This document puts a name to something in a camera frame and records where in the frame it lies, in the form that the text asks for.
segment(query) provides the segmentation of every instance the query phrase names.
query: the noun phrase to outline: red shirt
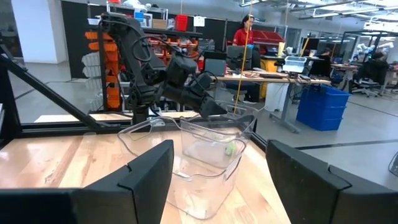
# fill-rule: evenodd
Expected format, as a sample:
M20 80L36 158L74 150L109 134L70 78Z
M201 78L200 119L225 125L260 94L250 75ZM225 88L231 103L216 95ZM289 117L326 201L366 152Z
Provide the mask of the red shirt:
M233 44L236 44L238 46L244 46L246 43L246 34L247 33L244 28L238 29L235 33ZM253 31L251 30L249 31L248 44L254 44Z

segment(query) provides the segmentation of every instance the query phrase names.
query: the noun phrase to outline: gray floor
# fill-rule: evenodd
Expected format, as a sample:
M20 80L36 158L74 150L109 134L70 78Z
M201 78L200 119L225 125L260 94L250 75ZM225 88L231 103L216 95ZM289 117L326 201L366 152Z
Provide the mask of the gray floor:
M51 89L63 96L77 108L87 113L90 100L95 94L85 88L79 80L71 81L67 63L60 65L27 64L30 73L46 83ZM46 97L11 75L12 87L17 98L17 107L23 123L34 122L43 114L67 114ZM229 93L223 98L231 99ZM344 144L349 142L367 142L398 139L398 99L395 97L366 98L353 95L349 99L344 119L338 131L321 132L311 129L297 121L297 105L292 105L289 119L302 132L291 133L269 118L264 112L258 121L257 133L264 139L276 139L292 147L317 146L325 144ZM363 176L378 184L398 190L398 177L388 172L387 166L398 151L398 143L383 143L360 146L328 147L305 150L330 164L349 172Z

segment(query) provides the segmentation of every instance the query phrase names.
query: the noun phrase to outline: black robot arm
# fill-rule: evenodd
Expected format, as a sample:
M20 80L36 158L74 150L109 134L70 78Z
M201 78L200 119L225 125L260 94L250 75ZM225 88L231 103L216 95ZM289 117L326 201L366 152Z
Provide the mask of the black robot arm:
M206 73L196 77L196 62L180 49L170 46L160 38L151 37L172 48L172 58L166 67L152 51L147 41L148 36L142 31L139 21L124 14L108 12L103 14L100 26L115 40L126 67L127 77L131 82L129 99L134 113L133 123L145 121L148 107L161 96L191 106L204 118L226 113L206 92L212 82L211 77ZM195 77L185 85L190 75Z

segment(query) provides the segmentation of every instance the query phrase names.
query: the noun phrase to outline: clear plastic bin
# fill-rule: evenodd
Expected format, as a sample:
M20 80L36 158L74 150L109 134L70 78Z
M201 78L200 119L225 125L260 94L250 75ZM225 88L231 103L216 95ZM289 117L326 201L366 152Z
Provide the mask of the clear plastic bin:
M258 112L256 109L245 111L251 116L253 111ZM121 131L118 138L122 149L134 157L172 139L175 157L167 201L204 220L216 215L233 190L239 162L249 140L250 124L254 121L245 122L248 116L238 112L242 111L218 119L180 118L180 126L172 118L154 118Z
M288 56L285 58L285 65L282 67L282 70L285 72L302 73L306 61L307 58L305 57Z

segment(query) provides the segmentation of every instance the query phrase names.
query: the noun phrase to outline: blue crate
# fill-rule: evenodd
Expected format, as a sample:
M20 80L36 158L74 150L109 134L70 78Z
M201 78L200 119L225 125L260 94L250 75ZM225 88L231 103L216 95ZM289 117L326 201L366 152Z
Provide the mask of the blue crate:
M340 123L343 120L343 118L310 119L309 116L301 113L297 114L296 120L318 131L336 131L340 127Z
M343 117L345 106L330 106L323 108L318 103L300 102L298 106L297 116L303 114L309 119L324 120L324 119L340 119Z
M349 96L349 93L326 85L310 86L303 90L300 104L316 103L323 108L331 106L346 106Z

